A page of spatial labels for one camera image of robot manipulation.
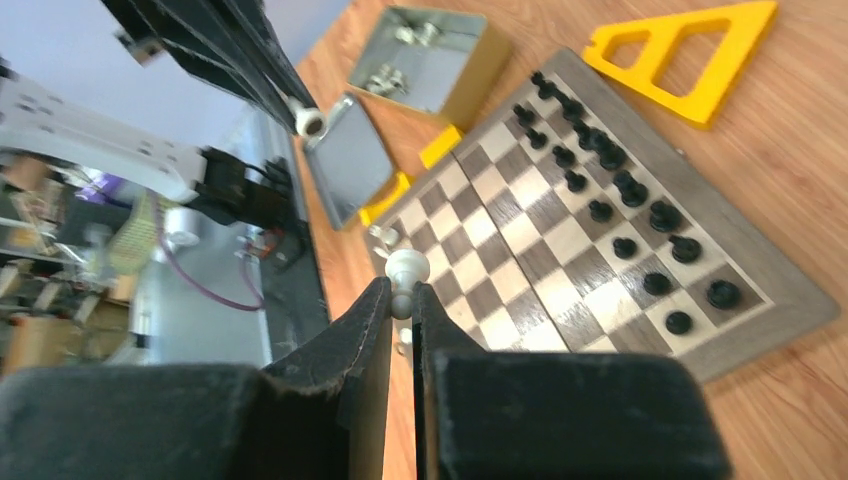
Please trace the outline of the yellow triangle frame block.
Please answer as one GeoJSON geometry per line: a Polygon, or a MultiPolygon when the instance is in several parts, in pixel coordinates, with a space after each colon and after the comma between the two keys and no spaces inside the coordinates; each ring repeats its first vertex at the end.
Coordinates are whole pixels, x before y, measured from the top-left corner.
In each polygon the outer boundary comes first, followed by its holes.
{"type": "Polygon", "coordinates": [[[778,16],[776,1],[726,6],[600,26],[581,57],[598,73],[653,101],[694,128],[708,130],[778,16]],[[688,90],[662,82],[694,45],[713,36],[701,52],[702,65],[688,90]]]}

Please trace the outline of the yellow arch block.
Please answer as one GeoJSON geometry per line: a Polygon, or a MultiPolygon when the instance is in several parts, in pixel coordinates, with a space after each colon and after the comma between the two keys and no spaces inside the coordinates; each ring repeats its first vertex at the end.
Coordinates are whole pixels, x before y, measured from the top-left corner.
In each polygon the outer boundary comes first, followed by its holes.
{"type": "Polygon", "coordinates": [[[372,200],[359,212],[359,220],[364,227],[370,226],[392,207],[415,183],[415,177],[403,171],[396,171],[393,177],[378,191],[372,200]]]}

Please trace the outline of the small yellow rectangular block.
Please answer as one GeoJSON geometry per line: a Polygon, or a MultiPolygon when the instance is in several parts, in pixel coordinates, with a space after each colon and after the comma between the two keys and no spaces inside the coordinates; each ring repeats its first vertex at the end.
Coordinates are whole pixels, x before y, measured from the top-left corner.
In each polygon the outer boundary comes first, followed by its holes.
{"type": "Polygon", "coordinates": [[[426,170],[432,169],[460,143],[464,133],[455,125],[445,127],[420,152],[419,159],[426,170]]]}

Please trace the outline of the white chess pawn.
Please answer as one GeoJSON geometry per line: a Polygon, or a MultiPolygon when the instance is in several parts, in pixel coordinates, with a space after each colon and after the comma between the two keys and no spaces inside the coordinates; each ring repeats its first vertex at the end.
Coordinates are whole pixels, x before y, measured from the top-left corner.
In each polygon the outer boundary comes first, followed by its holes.
{"type": "Polygon", "coordinates": [[[304,138],[320,138],[326,129],[326,116],[317,108],[297,106],[292,108],[295,132],[304,138]]]}
{"type": "Polygon", "coordinates": [[[430,275],[428,259],[417,250],[399,249],[388,256],[384,270],[392,284],[392,317],[397,320],[410,319],[414,287],[418,282],[426,282],[430,275]]]}

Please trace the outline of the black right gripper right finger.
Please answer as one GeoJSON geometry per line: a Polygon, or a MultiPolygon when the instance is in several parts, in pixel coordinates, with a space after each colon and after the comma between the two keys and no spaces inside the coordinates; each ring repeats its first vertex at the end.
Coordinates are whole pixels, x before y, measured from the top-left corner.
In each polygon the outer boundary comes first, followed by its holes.
{"type": "Polygon", "coordinates": [[[412,296],[420,479],[728,479],[701,388],[646,354],[487,351],[412,296]]]}

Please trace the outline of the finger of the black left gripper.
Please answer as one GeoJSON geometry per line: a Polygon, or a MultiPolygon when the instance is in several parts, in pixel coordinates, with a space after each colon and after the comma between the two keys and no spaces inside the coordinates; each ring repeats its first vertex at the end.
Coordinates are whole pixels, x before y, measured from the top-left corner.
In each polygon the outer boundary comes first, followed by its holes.
{"type": "Polygon", "coordinates": [[[313,97],[285,55],[265,15],[264,2],[223,0],[216,1],[216,8],[243,51],[283,98],[294,117],[301,116],[300,111],[317,114],[313,97]]]}
{"type": "Polygon", "coordinates": [[[151,42],[189,75],[260,108],[288,132],[294,114],[243,51],[216,8],[216,1],[105,1],[128,36],[151,42]]]}

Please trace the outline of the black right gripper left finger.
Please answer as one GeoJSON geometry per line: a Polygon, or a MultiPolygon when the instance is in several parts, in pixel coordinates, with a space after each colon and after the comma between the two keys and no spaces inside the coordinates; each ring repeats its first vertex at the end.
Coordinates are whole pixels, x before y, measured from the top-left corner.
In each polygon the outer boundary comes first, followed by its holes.
{"type": "Polygon", "coordinates": [[[391,285],[286,357],[30,368],[1,384],[5,479],[378,479],[391,285]]]}

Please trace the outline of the white chess piece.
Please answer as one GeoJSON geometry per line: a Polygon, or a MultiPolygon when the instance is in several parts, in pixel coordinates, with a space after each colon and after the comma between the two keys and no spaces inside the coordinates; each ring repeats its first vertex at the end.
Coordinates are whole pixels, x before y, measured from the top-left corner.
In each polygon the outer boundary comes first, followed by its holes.
{"type": "Polygon", "coordinates": [[[394,248],[401,239],[400,233],[391,226],[372,224],[368,227],[367,233],[387,248],[394,248]]]}
{"type": "Polygon", "coordinates": [[[391,253],[392,253],[392,251],[391,251],[390,249],[386,249],[386,248],[384,248],[384,247],[378,247],[378,246],[375,246],[375,247],[373,248],[373,252],[374,252],[374,253],[375,253],[378,257],[381,257],[381,258],[383,258],[383,259],[387,259],[387,258],[391,255],[391,253]]]}

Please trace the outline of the gold tin with white pieces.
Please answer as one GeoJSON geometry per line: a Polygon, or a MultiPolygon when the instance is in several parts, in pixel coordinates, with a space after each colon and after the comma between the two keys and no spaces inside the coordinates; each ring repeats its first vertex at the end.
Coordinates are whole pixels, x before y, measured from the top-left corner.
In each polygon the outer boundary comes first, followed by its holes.
{"type": "Polygon", "coordinates": [[[348,84],[467,131],[512,53],[482,14],[390,6],[365,42],[348,84]]]}

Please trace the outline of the wooden chess board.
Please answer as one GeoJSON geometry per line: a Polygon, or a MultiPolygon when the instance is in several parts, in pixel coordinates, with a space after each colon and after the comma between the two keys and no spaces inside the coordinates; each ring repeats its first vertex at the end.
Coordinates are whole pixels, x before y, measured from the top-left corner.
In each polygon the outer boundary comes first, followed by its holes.
{"type": "Polygon", "coordinates": [[[489,350],[641,352],[708,381],[837,302],[579,56],[554,54],[364,236],[489,350]]]}

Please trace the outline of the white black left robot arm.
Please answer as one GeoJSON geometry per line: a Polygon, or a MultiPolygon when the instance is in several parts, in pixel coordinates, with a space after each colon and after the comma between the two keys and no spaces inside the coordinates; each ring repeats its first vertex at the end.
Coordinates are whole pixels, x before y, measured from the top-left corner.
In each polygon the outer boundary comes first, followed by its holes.
{"type": "MultiPolygon", "coordinates": [[[[110,1],[120,40],[139,61],[169,54],[191,76],[252,103],[290,134],[327,127],[259,1],[110,1]]],[[[71,104],[9,68],[1,71],[1,147],[131,181],[213,221],[279,224],[288,195],[247,178],[212,147],[186,147],[71,104]]]]}

